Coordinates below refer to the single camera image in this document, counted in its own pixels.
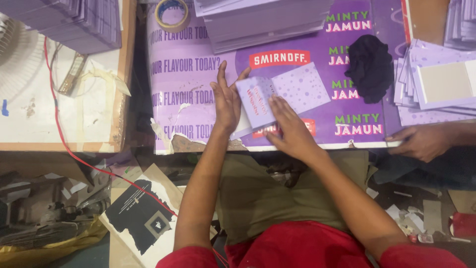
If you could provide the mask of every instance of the purple printed poster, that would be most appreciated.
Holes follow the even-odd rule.
[[[251,66],[252,76],[273,78],[311,62],[330,102],[300,114],[316,142],[325,149],[385,147],[382,104],[365,104],[344,72],[348,47],[361,35],[373,34],[369,0],[336,0],[318,33],[213,55],[202,18],[188,1],[190,25],[180,33],[164,32],[148,10],[149,76],[154,121],[165,134],[156,138],[156,153],[164,154],[173,135],[206,143],[215,122],[213,92],[218,66],[228,62],[228,83]],[[274,150],[263,130],[241,137],[250,151]],[[267,127],[279,132],[279,126]]]

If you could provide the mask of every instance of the tape strip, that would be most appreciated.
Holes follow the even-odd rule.
[[[168,24],[162,21],[162,16],[168,8],[172,7],[183,9],[185,14],[179,22],[175,24]],[[188,10],[187,4],[183,0],[162,0],[155,8],[155,19],[164,31],[176,33],[183,31],[190,24],[190,12]]]

